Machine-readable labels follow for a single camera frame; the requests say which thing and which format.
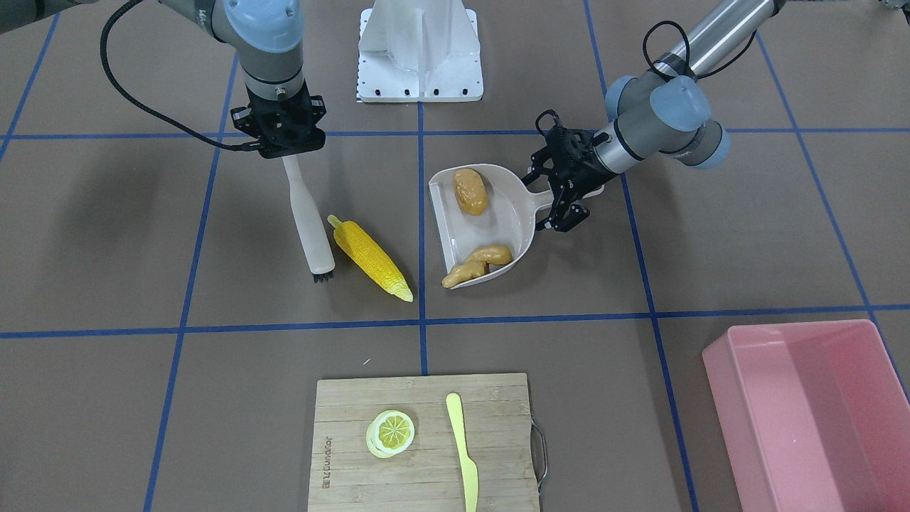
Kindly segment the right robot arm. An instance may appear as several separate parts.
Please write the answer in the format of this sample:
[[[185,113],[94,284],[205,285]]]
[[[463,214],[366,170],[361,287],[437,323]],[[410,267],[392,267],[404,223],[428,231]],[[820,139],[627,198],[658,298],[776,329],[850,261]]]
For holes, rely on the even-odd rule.
[[[31,42],[20,134],[172,131],[265,159],[326,142],[298,1],[4,1],[3,83]]]

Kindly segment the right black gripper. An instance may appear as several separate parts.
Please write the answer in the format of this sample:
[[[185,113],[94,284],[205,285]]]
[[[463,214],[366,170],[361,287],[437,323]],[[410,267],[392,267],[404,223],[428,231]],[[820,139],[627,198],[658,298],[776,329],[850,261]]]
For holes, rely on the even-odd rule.
[[[299,91],[283,100],[264,100],[250,92],[246,107],[230,110],[235,129],[253,137],[252,149],[264,159],[283,158],[323,148],[327,136],[316,126],[327,113],[322,96]]]

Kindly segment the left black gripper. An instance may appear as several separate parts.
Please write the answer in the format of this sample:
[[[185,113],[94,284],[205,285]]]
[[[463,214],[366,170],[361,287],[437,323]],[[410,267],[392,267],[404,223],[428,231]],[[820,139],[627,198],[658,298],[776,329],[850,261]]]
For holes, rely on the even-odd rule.
[[[568,233],[589,217],[581,199],[614,179],[614,173],[600,162],[594,148],[596,139],[589,131],[552,127],[542,136],[544,147],[530,156],[521,182],[529,188],[543,177],[555,196],[555,208],[537,221],[537,231]]]

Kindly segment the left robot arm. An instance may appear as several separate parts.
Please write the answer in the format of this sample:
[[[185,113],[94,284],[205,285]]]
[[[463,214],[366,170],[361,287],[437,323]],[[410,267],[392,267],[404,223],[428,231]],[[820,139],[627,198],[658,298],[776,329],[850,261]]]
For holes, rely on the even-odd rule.
[[[711,169],[728,155],[731,139],[712,118],[699,81],[728,68],[747,52],[762,23],[782,1],[722,1],[680,42],[659,58],[646,56],[647,71],[625,75],[604,96],[610,123],[599,131],[570,129],[554,110],[542,131],[545,145],[533,153],[523,177],[545,177],[552,192],[549,213],[536,230],[569,231],[589,216],[583,198],[651,156],[662,154],[695,169]]]

